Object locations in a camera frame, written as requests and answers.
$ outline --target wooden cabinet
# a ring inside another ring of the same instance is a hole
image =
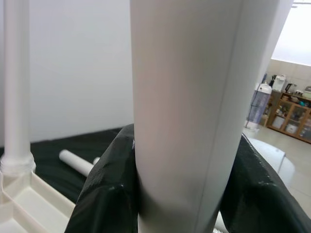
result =
[[[311,100],[283,93],[268,128],[311,143]]]

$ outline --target white plastic base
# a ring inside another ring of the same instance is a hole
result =
[[[74,204],[34,173],[1,176],[1,233],[63,233]]]

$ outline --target white vertical pole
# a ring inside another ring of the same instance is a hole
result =
[[[5,139],[1,171],[35,168],[29,141],[29,0],[4,0]]]
[[[291,4],[131,0],[140,232],[212,231],[272,25]]]

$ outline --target tiled floor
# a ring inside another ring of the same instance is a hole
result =
[[[311,218],[311,144],[267,128],[261,128],[255,138],[284,151],[295,165],[289,190]]]

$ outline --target white pipe on floor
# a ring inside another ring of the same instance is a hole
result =
[[[141,233],[212,232],[274,23],[291,4],[131,0]]]
[[[59,159],[86,177],[94,166],[68,150],[62,150],[59,153]]]
[[[35,168],[29,141],[29,0],[4,0],[4,175]]]

